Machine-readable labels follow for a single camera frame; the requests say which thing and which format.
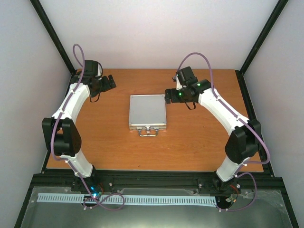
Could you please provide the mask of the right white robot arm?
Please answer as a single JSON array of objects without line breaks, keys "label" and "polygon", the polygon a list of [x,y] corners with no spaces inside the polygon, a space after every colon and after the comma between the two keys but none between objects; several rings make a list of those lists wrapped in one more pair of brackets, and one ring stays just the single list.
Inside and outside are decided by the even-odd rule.
[{"label": "right white robot arm", "polygon": [[165,91],[168,104],[192,103],[192,109],[196,105],[203,106],[229,135],[224,148],[226,157],[212,180],[215,191],[223,192],[238,171],[261,149],[261,142],[258,140],[261,136],[261,124],[236,111],[209,80],[199,81],[189,66],[178,70],[173,81],[176,82],[176,87]]}]

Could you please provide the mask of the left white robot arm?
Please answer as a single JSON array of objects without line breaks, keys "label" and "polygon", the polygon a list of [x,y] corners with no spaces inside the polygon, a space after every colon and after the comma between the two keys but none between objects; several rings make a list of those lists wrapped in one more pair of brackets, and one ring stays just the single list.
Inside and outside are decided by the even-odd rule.
[{"label": "left white robot arm", "polygon": [[104,76],[101,64],[86,60],[84,70],[71,79],[66,97],[50,118],[44,118],[42,129],[47,150],[56,160],[64,161],[88,191],[98,188],[99,179],[92,175],[94,166],[81,151],[82,140],[76,128],[76,119],[86,101],[97,102],[100,94],[116,88],[112,75]]}]

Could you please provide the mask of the aluminium poker case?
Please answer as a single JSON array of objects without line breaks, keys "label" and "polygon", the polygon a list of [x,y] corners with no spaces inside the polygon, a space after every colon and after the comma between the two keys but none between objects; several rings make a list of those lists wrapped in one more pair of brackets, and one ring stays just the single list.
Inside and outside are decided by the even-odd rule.
[{"label": "aluminium poker case", "polygon": [[159,131],[166,130],[165,95],[131,95],[129,129],[140,137],[155,137]]}]

